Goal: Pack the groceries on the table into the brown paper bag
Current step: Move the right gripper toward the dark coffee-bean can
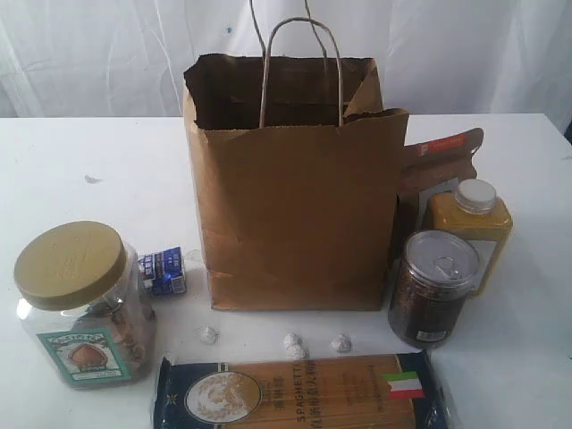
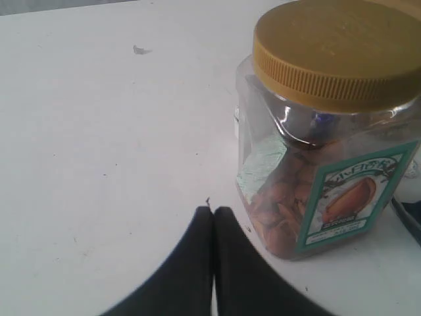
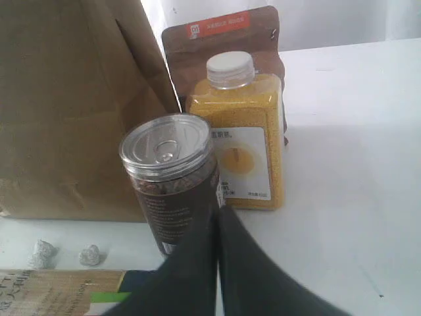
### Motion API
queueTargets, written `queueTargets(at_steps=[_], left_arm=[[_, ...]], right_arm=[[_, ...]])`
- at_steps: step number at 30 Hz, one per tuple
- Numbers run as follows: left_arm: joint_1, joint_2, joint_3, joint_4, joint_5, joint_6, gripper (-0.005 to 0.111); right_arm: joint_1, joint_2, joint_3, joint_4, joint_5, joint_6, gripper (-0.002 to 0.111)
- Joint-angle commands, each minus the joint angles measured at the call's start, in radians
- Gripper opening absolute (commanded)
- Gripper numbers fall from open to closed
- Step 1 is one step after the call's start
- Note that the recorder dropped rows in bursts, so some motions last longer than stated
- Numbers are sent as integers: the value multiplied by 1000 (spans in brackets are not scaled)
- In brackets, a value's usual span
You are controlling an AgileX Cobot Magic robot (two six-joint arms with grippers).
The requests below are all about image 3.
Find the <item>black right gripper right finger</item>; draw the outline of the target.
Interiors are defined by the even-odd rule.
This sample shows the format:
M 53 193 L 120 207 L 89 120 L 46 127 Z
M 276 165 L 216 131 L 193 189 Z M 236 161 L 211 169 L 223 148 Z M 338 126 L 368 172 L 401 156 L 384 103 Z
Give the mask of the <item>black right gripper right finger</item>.
M 225 315 L 348 315 L 279 268 L 229 206 L 219 210 L 219 271 Z

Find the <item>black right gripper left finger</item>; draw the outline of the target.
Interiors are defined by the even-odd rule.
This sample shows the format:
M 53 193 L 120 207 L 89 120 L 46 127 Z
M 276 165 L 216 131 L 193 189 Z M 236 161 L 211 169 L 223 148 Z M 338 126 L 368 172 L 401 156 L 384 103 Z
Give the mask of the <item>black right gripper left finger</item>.
M 214 315 L 217 206 L 198 211 L 180 243 L 145 282 L 105 315 Z

